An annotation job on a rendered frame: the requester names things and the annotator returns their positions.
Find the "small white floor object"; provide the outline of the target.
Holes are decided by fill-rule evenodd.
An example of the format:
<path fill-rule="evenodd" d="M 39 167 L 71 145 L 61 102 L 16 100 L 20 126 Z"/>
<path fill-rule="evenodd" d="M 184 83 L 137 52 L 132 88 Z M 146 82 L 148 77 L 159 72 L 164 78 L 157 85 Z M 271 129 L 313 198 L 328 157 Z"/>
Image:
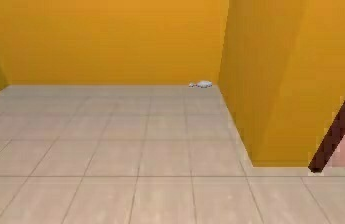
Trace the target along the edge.
<path fill-rule="evenodd" d="M 191 82 L 188 84 L 188 86 L 190 88 L 209 88 L 209 87 L 212 87 L 212 82 L 211 81 L 208 81 L 208 80 L 201 80 L 201 81 L 198 81 L 198 82 Z"/>

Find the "dark brown room door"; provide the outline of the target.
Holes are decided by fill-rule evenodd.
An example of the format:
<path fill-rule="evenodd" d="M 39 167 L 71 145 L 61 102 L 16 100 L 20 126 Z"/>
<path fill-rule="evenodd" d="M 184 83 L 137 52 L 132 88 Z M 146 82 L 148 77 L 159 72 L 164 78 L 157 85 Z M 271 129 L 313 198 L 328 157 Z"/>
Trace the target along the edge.
<path fill-rule="evenodd" d="M 308 165 L 308 169 L 312 173 L 321 173 L 323 171 L 344 135 L 345 100 Z"/>

